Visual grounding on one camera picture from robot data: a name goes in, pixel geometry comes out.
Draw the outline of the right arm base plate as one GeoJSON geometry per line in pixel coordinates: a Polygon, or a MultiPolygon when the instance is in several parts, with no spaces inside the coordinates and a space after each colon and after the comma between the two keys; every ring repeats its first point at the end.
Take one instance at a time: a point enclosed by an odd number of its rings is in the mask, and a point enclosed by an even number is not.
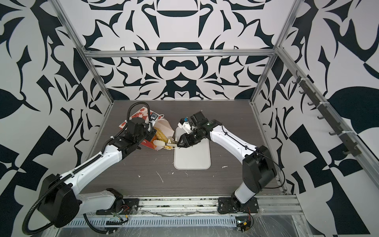
{"type": "Polygon", "coordinates": [[[217,211],[220,214],[229,213],[258,213],[259,205],[255,197],[251,198],[246,203],[240,203],[236,198],[219,197],[217,211]]]}

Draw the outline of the long yellow fake bread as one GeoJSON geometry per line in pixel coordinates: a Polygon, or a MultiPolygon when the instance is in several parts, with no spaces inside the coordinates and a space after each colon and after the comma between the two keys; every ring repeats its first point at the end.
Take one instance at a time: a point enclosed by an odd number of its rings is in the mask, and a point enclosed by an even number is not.
{"type": "Polygon", "coordinates": [[[169,146],[170,140],[164,135],[164,133],[158,129],[156,131],[156,139],[153,141],[153,144],[157,147],[163,147],[165,149],[173,149],[173,146],[169,146]]]}

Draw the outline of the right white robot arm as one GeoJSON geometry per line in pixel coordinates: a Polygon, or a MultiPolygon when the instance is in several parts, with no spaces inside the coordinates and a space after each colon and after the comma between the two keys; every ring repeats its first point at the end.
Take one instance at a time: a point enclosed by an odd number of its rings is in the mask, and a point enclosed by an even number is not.
{"type": "Polygon", "coordinates": [[[178,139],[179,148],[190,148],[208,139],[226,149],[241,163],[242,184],[231,196],[235,204],[248,203],[276,178],[276,163],[267,147],[245,142],[221,122],[207,119],[201,111],[190,118],[182,118],[178,127],[185,131],[178,139]]]}

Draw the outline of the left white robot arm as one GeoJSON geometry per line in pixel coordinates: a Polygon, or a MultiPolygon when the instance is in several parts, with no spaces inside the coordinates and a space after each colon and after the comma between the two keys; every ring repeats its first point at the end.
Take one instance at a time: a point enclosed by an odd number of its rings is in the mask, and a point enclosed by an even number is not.
{"type": "Polygon", "coordinates": [[[108,188],[98,193],[81,191],[96,177],[114,164],[122,161],[140,147],[144,140],[151,141],[156,130],[154,120],[132,118],[102,150],[80,166],[61,175],[44,179],[39,194],[38,211],[57,228],[69,224],[75,217],[98,210],[118,211],[121,194],[108,188]]]}

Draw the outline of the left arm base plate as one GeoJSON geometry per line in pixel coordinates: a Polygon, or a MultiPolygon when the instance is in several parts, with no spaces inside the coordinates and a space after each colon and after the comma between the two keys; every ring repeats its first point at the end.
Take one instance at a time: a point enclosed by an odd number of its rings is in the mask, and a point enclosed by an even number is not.
{"type": "Polygon", "coordinates": [[[138,198],[117,198],[109,209],[102,209],[96,211],[97,215],[128,215],[136,212],[139,207],[138,198]]]}

